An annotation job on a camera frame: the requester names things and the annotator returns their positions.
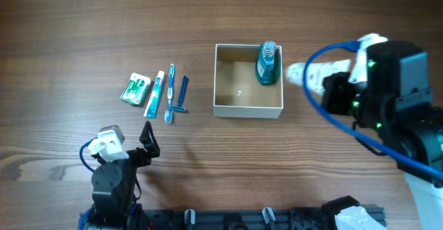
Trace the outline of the teal toothpaste tube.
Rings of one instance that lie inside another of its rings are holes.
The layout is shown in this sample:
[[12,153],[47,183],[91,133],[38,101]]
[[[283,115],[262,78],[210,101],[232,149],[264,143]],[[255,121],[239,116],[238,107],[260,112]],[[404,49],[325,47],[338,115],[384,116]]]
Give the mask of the teal toothpaste tube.
[[148,104],[146,110],[144,112],[144,117],[146,118],[156,118],[160,98],[161,98],[161,90],[163,87],[165,73],[163,71],[159,71],[157,77],[155,79],[154,88],[151,92],[150,99],[148,100]]

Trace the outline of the white lotion tube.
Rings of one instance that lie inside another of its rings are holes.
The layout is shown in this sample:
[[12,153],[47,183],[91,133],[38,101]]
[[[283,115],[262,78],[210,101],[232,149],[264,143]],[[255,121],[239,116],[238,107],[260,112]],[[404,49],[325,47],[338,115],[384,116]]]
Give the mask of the white lotion tube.
[[[338,72],[348,71],[350,65],[350,59],[310,64],[307,70],[307,86],[309,90],[322,96],[325,91],[323,79]],[[302,86],[304,69],[304,62],[297,62],[290,65],[286,70],[286,79],[291,84]]]

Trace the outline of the green soap box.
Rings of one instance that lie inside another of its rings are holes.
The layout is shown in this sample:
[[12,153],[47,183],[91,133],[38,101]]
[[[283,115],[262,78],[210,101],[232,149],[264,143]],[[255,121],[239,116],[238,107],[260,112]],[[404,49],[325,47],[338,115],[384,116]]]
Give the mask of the green soap box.
[[133,105],[141,106],[152,80],[138,73],[132,73],[120,99]]

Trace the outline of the teal mouthwash bottle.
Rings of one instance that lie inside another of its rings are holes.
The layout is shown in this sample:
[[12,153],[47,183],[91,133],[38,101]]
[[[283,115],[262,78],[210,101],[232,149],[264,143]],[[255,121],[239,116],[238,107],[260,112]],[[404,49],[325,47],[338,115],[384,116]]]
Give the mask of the teal mouthwash bottle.
[[276,60],[275,51],[277,46],[274,41],[266,41],[260,45],[255,74],[261,85],[271,85],[276,82]]

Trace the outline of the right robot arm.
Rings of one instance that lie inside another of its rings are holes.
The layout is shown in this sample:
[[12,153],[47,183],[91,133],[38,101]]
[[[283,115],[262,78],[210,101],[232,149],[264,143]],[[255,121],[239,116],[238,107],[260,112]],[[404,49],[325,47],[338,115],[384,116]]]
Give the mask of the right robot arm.
[[423,229],[442,228],[442,108],[433,106],[426,51],[412,42],[387,41],[366,49],[366,80],[338,72],[323,80],[321,106],[353,116],[352,128],[370,128],[406,157],[404,172]]

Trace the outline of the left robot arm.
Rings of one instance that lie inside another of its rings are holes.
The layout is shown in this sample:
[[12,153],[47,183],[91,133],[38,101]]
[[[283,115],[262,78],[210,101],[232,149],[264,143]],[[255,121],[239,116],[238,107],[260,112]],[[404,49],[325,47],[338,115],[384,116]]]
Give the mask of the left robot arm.
[[126,151],[124,140],[121,129],[111,125],[80,148],[80,161],[92,172],[93,204],[80,216],[78,230],[154,228],[135,194],[141,189],[137,170],[149,166],[161,152],[151,123],[146,121],[142,129],[141,148]]

